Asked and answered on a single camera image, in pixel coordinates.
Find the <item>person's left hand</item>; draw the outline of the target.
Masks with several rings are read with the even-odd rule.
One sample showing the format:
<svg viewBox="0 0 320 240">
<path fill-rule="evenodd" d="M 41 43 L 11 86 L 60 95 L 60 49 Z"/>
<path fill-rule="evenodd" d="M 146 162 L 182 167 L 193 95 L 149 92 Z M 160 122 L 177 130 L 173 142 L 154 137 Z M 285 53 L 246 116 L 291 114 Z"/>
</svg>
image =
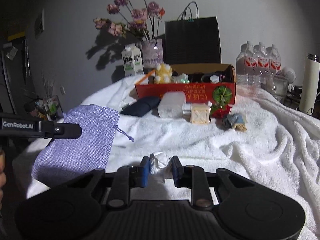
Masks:
<svg viewBox="0 0 320 240">
<path fill-rule="evenodd" d="M 3 199 L 3 186 L 7 182 L 6 175 L 4 173 L 5 168 L 5 153 L 3 149 L 0 150 L 0 206 L 2 206 L 2 199 Z"/>
</svg>

